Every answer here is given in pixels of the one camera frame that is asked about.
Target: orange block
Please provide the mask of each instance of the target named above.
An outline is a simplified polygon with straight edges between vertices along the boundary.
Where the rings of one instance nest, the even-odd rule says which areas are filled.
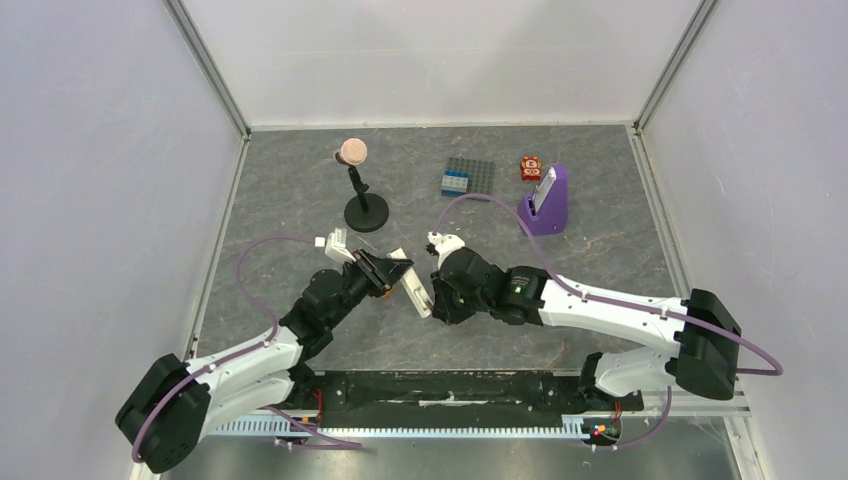
[[[538,182],[542,179],[542,162],[539,157],[524,157],[521,161],[521,180]]]

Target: round stand base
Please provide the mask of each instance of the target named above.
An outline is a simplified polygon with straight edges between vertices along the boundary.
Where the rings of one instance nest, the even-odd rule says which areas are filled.
[[[345,206],[345,223],[357,232],[369,233],[378,230],[389,220],[389,205],[383,197],[366,193],[368,211],[363,211],[359,198],[353,197]]]

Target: white wall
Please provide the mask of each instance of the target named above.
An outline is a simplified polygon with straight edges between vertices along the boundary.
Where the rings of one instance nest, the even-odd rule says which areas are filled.
[[[239,141],[159,1],[4,2],[0,59],[0,477],[128,478]]]
[[[647,130],[693,283],[786,367],[744,380],[781,479],[844,476],[846,22],[840,0],[722,2]]]
[[[254,126],[618,121],[697,0],[185,0]]]

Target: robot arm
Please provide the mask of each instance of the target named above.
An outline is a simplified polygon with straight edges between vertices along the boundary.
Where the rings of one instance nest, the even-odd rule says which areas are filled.
[[[144,432],[140,450],[154,473],[173,468],[224,423],[266,405],[309,395],[298,387],[308,385],[304,380],[312,376],[304,362],[332,341],[333,328],[366,296],[384,295],[411,266],[412,260],[353,252],[341,272],[315,273],[301,298],[266,333],[187,363],[173,354],[158,359],[115,423],[134,442],[157,404],[187,382]],[[211,371],[203,373],[210,365]],[[192,375],[196,378],[187,380]]]
[[[692,316],[738,335],[739,326],[712,293],[693,290],[688,300],[641,297],[560,276],[571,287],[566,290],[538,268],[503,271],[455,235],[431,234],[429,239],[430,252],[439,257],[439,269],[431,275],[433,316],[446,324],[486,312],[510,325],[578,327],[644,345],[625,353],[589,355],[581,374],[587,397],[623,397],[677,384],[703,397],[732,398],[738,345],[668,316]]]

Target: cable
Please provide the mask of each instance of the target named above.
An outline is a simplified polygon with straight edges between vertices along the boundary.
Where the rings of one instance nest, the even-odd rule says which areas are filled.
[[[315,423],[320,427],[324,416],[324,392],[319,388],[318,393],[312,392],[312,396],[318,400],[318,415],[315,416]]]
[[[221,365],[223,365],[223,364],[225,364],[225,363],[227,363],[227,362],[229,362],[229,361],[231,361],[235,358],[241,357],[242,355],[246,355],[246,354],[248,354],[248,353],[250,353],[254,350],[257,350],[259,348],[263,348],[265,346],[265,343],[270,341],[271,339],[273,339],[274,336],[277,334],[277,330],[278,330],[279,327],[277,325],[277,316],[274,314],[274,311],[271,310],[270,307],[268,307],[267,305],[262,303],[261,300],[259,300],[255,296],[253,296],[250,292],[248,292],[247,287],[244,284],[244,280],[242,280],[242,278],[241,278],[241,267],[242,267],[242,264],[244,264],[244,259],[247,258],[247,254],[249,254],[251,250],[258,247],[259,245],[262,245],[263,243],[269,242],[271,240],[293,240],[293,241],[296,241],[296,242],[313,243],[313,239],[307,238],[307,237],[296,237],[294,235],[286,235],[286,234],[271,235],[269,237],[260,238],[259,240],[256,240],[255,242],[248,245],[247,248],[244,250],[244,252],[242,252],[241,256],[239,257],[238,263],[236,264],[236,279],[238,280],[239,289],[241,289],[241,292],[254,305],[259,307],[259,309],[262,310],[263,312],[265,312],[268,315],[268,317],[271,319],[271,331],[268,333],[268,336],[265,337],[265,339],[263,339],[261,342],[257,342],[253,345],[249,345],[249,346],[247,346],[247,347],[245,347],[241,350],[238,350],[238,351],[235,351],[235,352],[233,352],[229,355],[226,355],[223,358],[220,358],[215,362],[204,365],[203,367],[201,367],[197,371],[189,374],[189,376],[187,376],[186,378],[182,379],[179,383],[174,385],[174,388],[170,389],[168,391],[168,393],[166,393],[162,397],[162,399],[159,400],[159,403],[156,404],[155,407],[153,407],[153,411],[150,412],[150,415],[148,415],[147,418],[144,419],[144,423],[141,424],[141,428],[138,430],[138,434],[135,436],[135,440],[133,441],[133,448],[132,448],[133,462],[135,462],[135,463],[144,462],[144,459],[141,458],[141,443],[144,440],[145,435],[147,435],[147,431],[150,429],[150,426],[153,424],[153,421],[156,420],[156,417],[159,416],[159,413],[162,412],[162,409],[165,408],[165,406],[168,405],[168,402],[170,402],[172,398],[174,398],[183,388],[185,388],[186,385],[191,383],[192,380],[196,380],[201,375],[211,372],[214,368],[220,367]]]
[[[661,309],[659,307],[640,305],[638,303],[628,302],[626,300],[619,300],[619,299],[616,299],[616,298],[604,297],[602,295],[596,295],[596,294],[592,294],[592,293],[584,294],[584,292],[580,291],[579,289],[572,287],[571,285],[565,283],[565,281],[563,281],[562,278],[560,278],[560,276],[554,271],[553,265],[551,265],[550,260],[548,260],[548,258],[545,256],[545,254],[542,253],[542,249],[539,246],[539,243],[534,238],[533,234],[530,232],[530,228],[528,228],[527,224],[524,223],[524,220],[522,220],[521,217],[518,216],[518,213],[515,211],[515,209],[510,207],[509,205],[507,205],[503,200],[496,198],[496,197],[493,197],[491,195],[485,195],[485,194],[482,194],[482,193],[467,193],[465,195],[454,198],[448,204],[448,206],[445,207],[444,210],[442,210],[442,213],[439,215],[439,218],[436,219],[436,224],[433,225],[432,233],[435,234],[435,233],[439,232],[439,227],[442,225],[442,222],[444,221],[445,216],[459,202],[462,202],[462,201],[465,201],[465,200],[473,200],[473,199],[487,200],[487,201],[490,201],[490,202],[494,202],[495,204],[503,207],[504,210],[508,211],[513,216],[513,218],[515,218],[515,220],[518,222],[518,225],[521,227],[521,229],[527,235],[527,239],[530,240],[530,245],[533,247],[533,251],[536,252],[536,257],[538,257],[539,261],[542,262],[542,266],[544,267],[545,272],[548,273],[548,275],[551,277],[551,279],[554,282],[556,282],[557,285],[564,288],[567,292],[571,293],[572,295],[583,297],[586,300],[594,300],[596,302],[602,302],[602,303],[606,303],[608,305],[614,305],[614,306],[617,306],[617,307],[629,308],[631,310],[636,310],[636,311],[640,311],[640,312],[647,312],[647,313],[652,313],[652,314],[656,314],[656,315],[662,315],[664,313],[663,309]],[[736,373],[747,374],[747,375],[768,375],[768,376],[775,376],[775,377],[783,375],[783,366],[780,364],[780,362],[778,362],[777,359],[774,358],[773,356],[771,356],[768,352],[766,352],[762,348],[758,347],[754,343],[748,341],[747,339],[742,338],[739,335],[736,335],[732,332],[728,332],[728,331],[726,331],[722,328],[719,328],[719,327],[717,327],[717,326],[715,326],[711,323],[707,323],[707,322],[705,322],[705,321],[703,321],[699,318],[690,317],[689,315],[685,315],[685,314],[677,313],[677,312],[671,312],[671,311],[665,312],[665,314],[668,315],[669,317],[676,318],[678,320],[682,320],[686,323],[691,323],[692,325],[695,325],[697,327],[701,327],[705,330],[708,330],[708,331],[713,332],[713,333],[715,333],[719,336],[722,336],[722,337],[724,337],[728,340],[731,340],[735,343],[738,343],[739,345],[747,348],[748,350],[750,350],[751,352],[753,352],[754,354],[756,354],[757,356],[759,356],[760,358],[762,358],[763,360],[765,360],[767,363],[769,363],[772,366],[772,370],[765,370],[765,369],[760,369],[760,368],[739,368],[739,369],[736,370]],[[626,448],[626,447],[629,447],[629,446],[640,444],[640,443],[648,440],[649,438],[653,437],[657,432],[659,432],[660,429],[663,427],[663,425],[665,425],[666,420],[668,420],[668,415],[671,412],[671,397],[672,397],[671,387],[668,387],[668,399],[666,400],[665,408],[663,409],[662,415],[660,416],[659,420],[657,421],[657,424],[654,426],[653,429],[651,429],[650,432],[646,433],[645,435],[643,435],[643,436],[641,436],[637,439],[631,440],[629,442],[625,442],[621,445],[616,445],[614,448],[620,449],[620,448]]]
[[[298,445],[296,443],[293,443],[293,444],[291,444],[292,448],[295,448],[295,449],[298,449],[298,450],[359,450],[360,448],[362,448],[361,443],[348,442],[346,440],[341,440],[341,439],[338,439],[338,438],[333,438],[333,437],[324,435],[323,433],[319,432],[318,430],[315,430],[311,427],[308,427],[308,426],[298,422],[297,420],[294,419],[294,417],[292,417],[291,415],[288,415],[286,412],[278,409],[277,407],[272,407],[272,406],[269,405],[269,406],[265,407],[265,410],[268,410],[269,412],[273,412],[274,414],[285,418],[286,420],[289,421],[289,423],[291,423],[292,425],[294,425],[298,429],[309,433],[313,437],[320,438],[321,440],[325,440],[325,441],[333,444],[333,445]]]
[[[612,416],[612,423],[621,428],[621,402],[615,402],[615,413]]]

